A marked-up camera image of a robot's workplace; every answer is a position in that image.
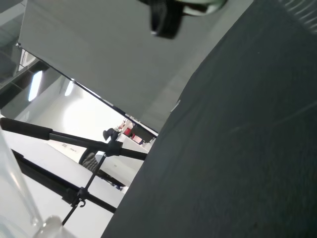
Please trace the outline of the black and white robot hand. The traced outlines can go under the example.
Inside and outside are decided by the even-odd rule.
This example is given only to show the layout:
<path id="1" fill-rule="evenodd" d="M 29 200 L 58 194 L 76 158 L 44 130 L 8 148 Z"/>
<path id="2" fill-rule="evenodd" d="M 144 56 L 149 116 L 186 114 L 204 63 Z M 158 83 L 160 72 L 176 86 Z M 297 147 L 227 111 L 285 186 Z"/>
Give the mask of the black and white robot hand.
<path id="1" fill-rule="evenodd" d="M 150 10 L 150 27 L 154 36 L 174 39 L 183 16 L 200 17 L 222 9 L 226 0 L 142 0 Z"/>

